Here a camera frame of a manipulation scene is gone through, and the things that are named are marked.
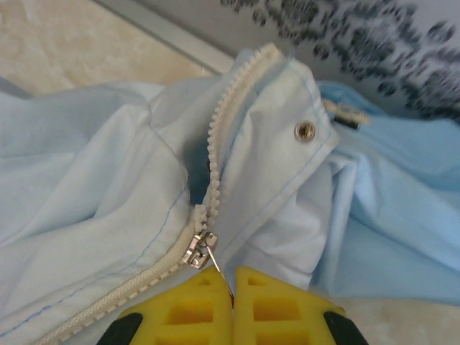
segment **yellow plastic piece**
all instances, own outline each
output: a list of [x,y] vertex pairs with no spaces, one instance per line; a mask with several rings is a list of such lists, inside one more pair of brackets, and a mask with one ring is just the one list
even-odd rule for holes
[[232,309],[222,276],[208,268],[124,311],[144,319],[130,345],[231,345]]
[[234,345],[336,345],[323,314],[334,304],[246,267],[236,269]]

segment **zipper teeth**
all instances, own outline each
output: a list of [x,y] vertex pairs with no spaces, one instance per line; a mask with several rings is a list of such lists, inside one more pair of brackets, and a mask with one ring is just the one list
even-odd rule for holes
[[208,131],[208,157],[209,157],[209,170],[210,170],[210,191],[207,202],[208,208],[208,226],[211,227],[219,212],[219,196],[220,196],[220,173],[219,173],[219,152],[222,136],[225,135],[224,119],[226,118],[226,111],[229,108],[236,92],[245,86],[245,82],[256,69],[260,62],[269,55],[271,52],[277,52],[274,44],[268,44],[261,47],[256,51],[249,61],[241,67],[240,71],[236,74],[235,78],[226,89],[225,94],[222,96],[214,114],[211,117]]
[[190,221],[181,232],[178,240],[167,254],[151,268],[126,281],[95,303],[75,314],[71,319],[62,323],[39,341],[35,342],[36,345],[45,345],[69,339],[108,313],[137,297],[148,288],[156,285],[172,273],[177,272],[185,265],[182,262],[182,258],[192,241],[193,235],[207,231],[214,224],[219,212],[220,174],[218,152],[222,137],[225,135],[224,119],[226,118],[226,111],[237,91],[242,86],[245,86],[245,81],[251,75],[252,71],[272,52],[277,52],[277,49],[273,44],[269,44],[253,54],[251,59],[236,74],[211,117],[210,129],[208,131],[210,188],[207,205],[195,206]]

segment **marble floor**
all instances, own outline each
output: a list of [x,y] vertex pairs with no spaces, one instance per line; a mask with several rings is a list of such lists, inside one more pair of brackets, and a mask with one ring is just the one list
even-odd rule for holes
[[[89,0],[0,0],[0,76],[34,95],[109,81],[210,73]],[[370,344],[460,344],[460,308],[333,299]]]

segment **snap button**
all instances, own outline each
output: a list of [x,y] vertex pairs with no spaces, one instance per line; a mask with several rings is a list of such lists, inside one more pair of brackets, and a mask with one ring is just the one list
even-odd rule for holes
[[316,129],[311,122],[301,122],[295,126],[295,138],[299,142],[310,142],[315,137]]

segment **seam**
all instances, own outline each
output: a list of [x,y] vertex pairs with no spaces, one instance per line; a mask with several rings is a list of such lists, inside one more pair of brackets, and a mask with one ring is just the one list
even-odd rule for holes
[[86,289],[88,286],[94,284],[95,282],[98,282],[99,280],[102,280],[102,279],[105,279],[109,276],[112,276],[112,275],[117,275],[121,272],[123,272],[124,270],[126,270],[128,267],[136,264],[143,256],[144,254],[146,253],[146,251],[150,248],[150,246],[152,245],[152,243],[157,239],[157,237],[162,233],[163,229],[165,228],[165,225],[167,223],[167,220],[169,219],[170,217],[170,212],[171,210],[174,208],[175,204],[180,200],[181,196],[184,194],[185,192],[185,189],[187,188],[187,186],[185,186],[181,192],[179,193],[179,196],[176,198],[176,200],[174,201],[174,203],[171,205],[171,207],[169,208],[169,210],[167,211],[167,214],[166,214],[166,218],[165,218],[165,221],[163,222],[163,224],[161,225],[160,227],[160,230],[158,231],[158,233],[155,235],[155,237],[149,242],[149,244],[144,248],[144,250],[142,251],[142,253],[130,264],[128,264],[126,267],[124,268],[121,268],[120,270],[118,271],[115,271],[115,272],[112,272],[112,273],[109,273],[107,275],[104,275],[103,277],[99,277],[99,278],[96,278],[95,280],[91,281],[91,282],[88,282],[86,283],[84,286],[78,288],[77,290],[73,291],[71,294],[61,298],[60,300],[52,303],[52,304],[49,304],[49,305],[46,305],[44,307],[42,307],[39,311],[29,315],[27,318],[25,318],[23,321],[21,321],[20,323],[18,323],[17,325],[11,327],[9,330],[3,332],[0,334],[0,338],[3,338],[4,336],[6,336],[7,334],[11,333],[12,331],[15,331],[17,330],[18,328],[20,328],[21,326],[23,326],[24,324],[28,323],[29,321],[31,321],[32,319],[36,318],[37,316],[39,316],[41,313],[43,313],[44,311],[56,306],[57,304],[63,302],[64,300],[67,300],[68,298],[70,297],[73,297],[76,293],[79,293],[80,291]]
[[[315,115],[315,118],[317,120],[317,122],[323,127],[323,128],[327,128],[324,123],[322,121],[320,121],[320,116],[318,114],[318,111],[316,110],[316,108],[313,106],[313,95],[311,94],[310,90],[308,89],[308,86],[307,86],[307,80],[305,79],[305,77],[303,75],[300,74],[300,72],[296,69],[294,69],[292,66],[287,66],[287,68],[289,68],[290,70],[292,70],[293,72],[295,72],[295,74],[300,77],[302,79],[302,81],[304,82],[305,84],[305,90],[307,91],[308,95],[310,96],[310,102],[312,104],[312,108],[313,108],[313,114]],[[310,159],[307,161],[307,163],[294,175],[291,177],[291,179],[289,179],[289,181],[286,182],[286,184],[281,188],[281,190],[273,196],[273,198],[271,198],[266,204],[264,207],[262,207],[252,218],[250,218],[250,220],[248,220],[248,222],[245,223],[245,225],[243,225],[243,227],[235,234],[235,236],[233,237],[233,239],[231,239],[231,241],[222,249],[222,252],[224,253],[232,244],[233,242],[236,240],[236,238],[248,227],[248,225],[251,224],[251,222],[253,222],[253,220],[258,217],[258,215],[260,215],[261,213],[263,213],[265,211],[266,208],[268,208],[270,206],[270,204],[273,202],[274,199],[276,199],[276,197],[278,197],[285,189],[286,187],[295,179],[297,178],[297,176],[299,176],[309,165],[309,163],[311,162],[311,160],[318,154],[318,152],[321,150],[321,148],[324,146],[325,143],[327,143],[328,139],[331,137],[332,135],[332,131],[331,129],[328,129],[328,136],[327,138],[325,138],[323,140],[323,142],[321,143],[321,145],[318,147],[318,149],[315,151],[315,153],[313,153],[310,157]]]

